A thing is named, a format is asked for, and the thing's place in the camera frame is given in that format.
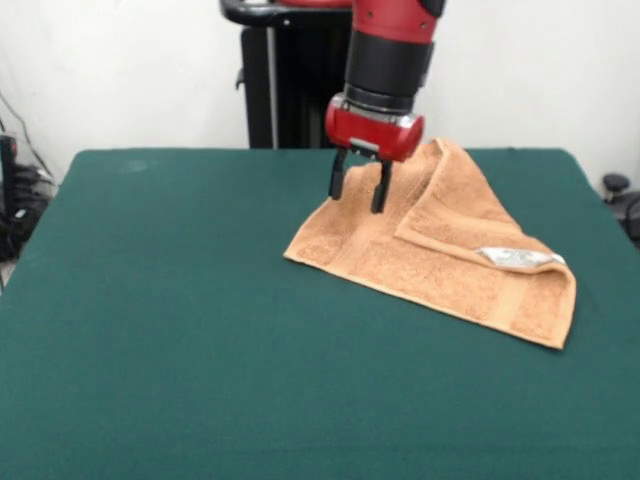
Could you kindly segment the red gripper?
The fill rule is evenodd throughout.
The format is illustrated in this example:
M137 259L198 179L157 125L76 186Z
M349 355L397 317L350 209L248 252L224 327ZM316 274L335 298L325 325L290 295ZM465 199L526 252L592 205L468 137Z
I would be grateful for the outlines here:
M391 183L392 161L402 162L413 154L422 140L424 126L423 116L413 113L399 116L364 110L350 103L343 93L335 94L325 114L326 134L332 143L340 146L332 164L329 197L339 200L342 196L347 149L375 156L383 161L380 181L372 197L371 212L381 214Z

